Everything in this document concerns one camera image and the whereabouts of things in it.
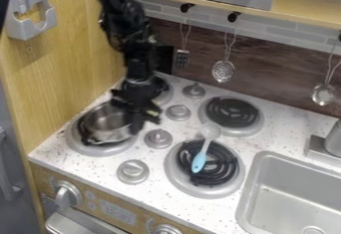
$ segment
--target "gray sink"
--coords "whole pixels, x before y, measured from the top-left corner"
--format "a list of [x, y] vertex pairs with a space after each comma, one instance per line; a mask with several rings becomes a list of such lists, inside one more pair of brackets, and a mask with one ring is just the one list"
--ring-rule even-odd
[[251, 234], [340, 234], [341, 174], [260, 152], [247, 176], [236, 219]]

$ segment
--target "white countertop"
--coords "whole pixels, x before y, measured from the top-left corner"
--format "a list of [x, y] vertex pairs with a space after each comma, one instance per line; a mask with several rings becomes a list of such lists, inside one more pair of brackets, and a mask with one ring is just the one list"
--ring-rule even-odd
[[[201, 103], [212, 97], [232, 96], [255, 104], [265, 115], [265, 127], [261, 133], [245, 138], [222, 136], [217, 140], [238, 153], [245, 164], [246, 176], [252, 159], [263, 150], [275, 151], [341, 172], [340, 168], [310, 160], [303, 155], [310, 135], [325, 136], [336, 118], [207, 85], [202, 85], [206, 89], [203, 99], [190, 100], [183, 96], [181, 91], [183, 87], [191, 85], [191, 81], [172, 76], [167, 78], [174, 86], [174, 98], [164, 110], [168, 106], [178, 104], [186, 105], [191, 110], [190, 120], [184, 122], [176, 122], [163, 115], [162, 128], [173, 135], [173, 144], [194, 138], [200, 128], [196, 111]], [[110, 94], [105, 93], [85, 111], [109, 98]], [[219, 234], [246, 233], [238, 226], [234, 217], [242, 189], [221, 199], [199, 199], [179, 191], [168, 181], [164, 172], [164, 159], [172, 146], [166, 149], [151, 149], [143, 140], [149, 130], [159, 126], [147, 123], [133, 147], [118, 155], [102, 158], [84, 156], [69, 148], [64, 138], [66, 126], [67, 124], [32, 151], [29, 154], [30, 160], [198, 231]], [[147, 181], [131, 186], [117, 179], [118, 166], [129, 159], [140, 159], [149, 166], [151, 174]]]

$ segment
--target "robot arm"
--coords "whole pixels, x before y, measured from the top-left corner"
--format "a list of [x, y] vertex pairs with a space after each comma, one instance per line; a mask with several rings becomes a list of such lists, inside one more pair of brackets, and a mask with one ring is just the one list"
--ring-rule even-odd
[[124, 54], [127, 74], [122, 89], [113, 90], [112, 103], [126, 112], [131, 133], [146, 120], [159, 123], [161, 109], [152, 99], [163, 89], [154, 77], [151, 52], [157, 41], [142, 5], [135, 0], [99, 0], [103, 6], [100, 25], [111, 46]]

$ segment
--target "hook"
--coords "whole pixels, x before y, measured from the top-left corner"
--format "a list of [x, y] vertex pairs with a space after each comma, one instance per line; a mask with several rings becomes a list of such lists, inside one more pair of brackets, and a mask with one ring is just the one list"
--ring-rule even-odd
[[186, 12], [188, 12], [189, 8], [191, 8], [191, 7], [193, 7], [193, 6], [195, 6], [195, 5], [194, 5], [194, 4], [190, 4], [190, 3], [182, 4], [182, 5], [180, 6], [180, 11], [181, 11], [182, 13], [186, 13]]
[[227, 21], [230, 22], [230, 23], [234, 23], [238, 19], [239, 15], [241, 15], [241, 13], [239, 13], [239, 12], [230, 13], [227, 16]]

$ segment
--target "oven door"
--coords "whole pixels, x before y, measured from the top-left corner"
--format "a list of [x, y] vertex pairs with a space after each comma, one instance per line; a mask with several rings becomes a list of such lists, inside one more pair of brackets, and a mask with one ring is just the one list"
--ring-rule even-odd
[[45, 223], [48, 234], [128, 234], [128, 232], [71, 207], [65, 210], [56, 210], [54, 200], [47, 196], [43, 198], [43, 205], [47, 215], [50, 215]]

